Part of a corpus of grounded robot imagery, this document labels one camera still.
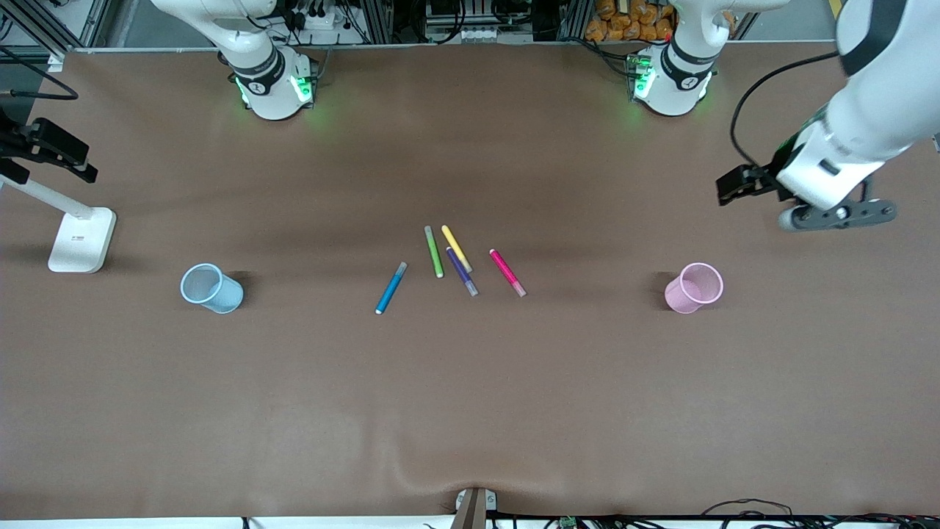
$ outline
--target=black clamp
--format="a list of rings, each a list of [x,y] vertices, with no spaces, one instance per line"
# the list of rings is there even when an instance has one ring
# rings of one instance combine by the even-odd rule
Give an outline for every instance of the black clamp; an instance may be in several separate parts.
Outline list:
[[[89,184],[98,178],[98,170],[88,164],[88,146],[83,141],[45,118],[23,126],[0,108],[0,173],[17,184],[25,184],[29,169],[12,158],[59,166]]]

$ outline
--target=pink marker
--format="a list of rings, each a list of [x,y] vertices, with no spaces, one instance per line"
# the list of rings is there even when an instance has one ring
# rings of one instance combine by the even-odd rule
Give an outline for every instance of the pink marker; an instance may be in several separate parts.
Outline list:
[[[523,288],[523,285],[516,279],[516,275],[512,273],[512,269],[510,269],[506,261],[503,260],[503,256],[499,255],[498,251],[491,249],[490,257],[493,258],[493,262],[496,263],[496,266],[499,266],[499,271],[503,273],[503,277],[506,278],[506,281],[509,281],[512,288],[516,289],[516,294],[518,294],[519,297],[525,296],[525,288]]]

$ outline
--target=purple marker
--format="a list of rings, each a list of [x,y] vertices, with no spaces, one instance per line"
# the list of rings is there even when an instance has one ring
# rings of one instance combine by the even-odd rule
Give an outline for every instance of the purple marker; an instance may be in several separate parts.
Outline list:
[[[467,271],[463,268],[461,260],[457,258],[457,254],[454,253],[454,248],[447,247],[447,257],[450,258],[450,262],[454,264],[454,268],[457,268],[457,275],[461,277],[461,281],[467,287],[467,292],[470,293],[470,296],[476,296],[479,294],[477,292],[477,286],[473,284],[473,280],[470,279],[470,275],[467,274]]]

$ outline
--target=plastic cup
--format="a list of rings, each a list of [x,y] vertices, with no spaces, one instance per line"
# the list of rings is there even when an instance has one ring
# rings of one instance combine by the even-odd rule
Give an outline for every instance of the plastic cup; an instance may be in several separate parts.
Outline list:
[[[666,286],[666,303],[679,314],[691,314],[714,303],[724,290],[718,270],[709,264],[692,263]]]
[[[180,294],[190,303],[202,305],[214,313],[228,314],[242,304],[242,286],[211,263],[197,264],[180,281]]]

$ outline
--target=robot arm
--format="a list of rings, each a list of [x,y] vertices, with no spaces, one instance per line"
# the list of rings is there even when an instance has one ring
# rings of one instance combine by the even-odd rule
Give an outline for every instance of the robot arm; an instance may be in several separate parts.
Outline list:
[[[850,0],[836,42],[845,88],[763,168],[740,166],[717,181],[719,203],[776,190],[797,206],[784,229],[887,222],[896,207],[870,196],[869,176],[920,139],[940,132],[940,2]],[[849,194],[862,184],[862,199]]]
[[[289,118],[313,104],[316,62],[287,46],[274,46],[249,24],[274,10],[275,0],[151,0],[157,9],[191,25],[219,48],[235,72],[242,99],[266,120]]]
[[[641,52],[645,66],[634,84],[634,98],[656,113],[680,116],[705,96],[712,65],[728,42],[729,27],[723,11],[768,11],[790,0],[672,0],[679,26],[672,40]]]

